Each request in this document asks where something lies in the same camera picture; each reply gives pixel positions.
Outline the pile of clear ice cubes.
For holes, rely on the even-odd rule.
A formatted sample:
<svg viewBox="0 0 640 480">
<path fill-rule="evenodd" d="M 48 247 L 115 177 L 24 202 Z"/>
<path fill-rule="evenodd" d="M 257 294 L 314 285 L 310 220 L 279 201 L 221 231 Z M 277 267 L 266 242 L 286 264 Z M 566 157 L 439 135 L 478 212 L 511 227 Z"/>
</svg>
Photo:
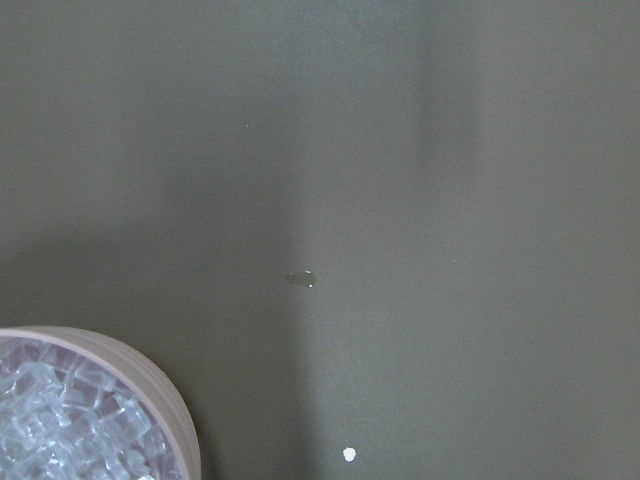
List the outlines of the pile of clear ice cubes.
<svg viewBox="0 0 640 480">
<path fill-rule="evenodd" d="M 34 339 L 1 345 L 4 479 L 179 479 L 166 435 L 133 391 L 89 359 Z"/>
</svg>

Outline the pink bowl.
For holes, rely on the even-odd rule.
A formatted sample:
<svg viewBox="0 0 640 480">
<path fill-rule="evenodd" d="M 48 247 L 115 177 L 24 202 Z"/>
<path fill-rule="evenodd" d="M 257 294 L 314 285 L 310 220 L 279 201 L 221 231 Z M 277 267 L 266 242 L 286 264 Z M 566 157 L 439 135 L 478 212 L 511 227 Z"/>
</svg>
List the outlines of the pink bowl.
<svg viewBox="0 0 640 480">
<path fill-rule="evenodd" d="M 14 338 L 61 346 L 114 375 L 158 421 L 183 477 L 202 477 L 200 446 L 190 412 L 171 379 L 145 355 L 110 336 L 72 327 L 26 326 L 1 330 L 2 343 Z"/>
</svg>

